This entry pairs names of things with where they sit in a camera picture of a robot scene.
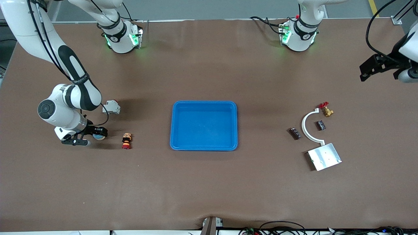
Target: brown tabletop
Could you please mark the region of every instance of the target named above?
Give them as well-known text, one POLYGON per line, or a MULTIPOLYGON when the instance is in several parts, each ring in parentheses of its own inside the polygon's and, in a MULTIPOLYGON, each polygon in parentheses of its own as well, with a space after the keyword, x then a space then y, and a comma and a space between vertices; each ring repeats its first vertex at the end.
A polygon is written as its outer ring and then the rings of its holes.
MULTIPOLYGON (((109 137, 90 147, 62 145, 38 117, 39 102, 66 79, 18 46, 0 92, 0 230, 194 229, 207 216, 224 226, 418 227, 418 88, 391 72, 360 82, 358 66, 373 54, 367 23, 324 20, 301 53, 249 20, 150 23, 143 48, 123 55, 94 24, 56 25, 103 101, 121 106, 105 125, 109 137), (234 101, 238 148, 172 150, 178 100, 234 101), (310 116, 308 128, 342 163, 318 172, 303 153, 319 145, 287 130, 301 131, 302 117, 324 101, 335 114, 310 116), (121 149, 125 132, 131 150, 121 149)), ((384 52, 402 36, 390 19, 372 26, 384 52)))

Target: blue tray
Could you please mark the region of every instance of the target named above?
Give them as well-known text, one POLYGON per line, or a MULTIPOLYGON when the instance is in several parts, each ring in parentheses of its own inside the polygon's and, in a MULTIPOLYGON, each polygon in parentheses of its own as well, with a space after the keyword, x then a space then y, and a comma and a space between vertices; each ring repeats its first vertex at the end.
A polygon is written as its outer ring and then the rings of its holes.
POLYGON ((170 146, 187 151, 236 149, 236 104, 232 101, 177 101, 173 106, 170 146))

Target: yellow floor stripe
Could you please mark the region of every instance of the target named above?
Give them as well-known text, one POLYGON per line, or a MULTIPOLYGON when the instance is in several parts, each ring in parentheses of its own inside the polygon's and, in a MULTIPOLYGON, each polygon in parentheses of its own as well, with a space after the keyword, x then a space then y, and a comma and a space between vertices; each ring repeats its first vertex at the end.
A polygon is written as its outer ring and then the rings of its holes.
POLYGON ((373 15, 375 15, 377 12, 375 0, 369 0, 369 4, 370 4, 370 8, 372 9, 373 15))

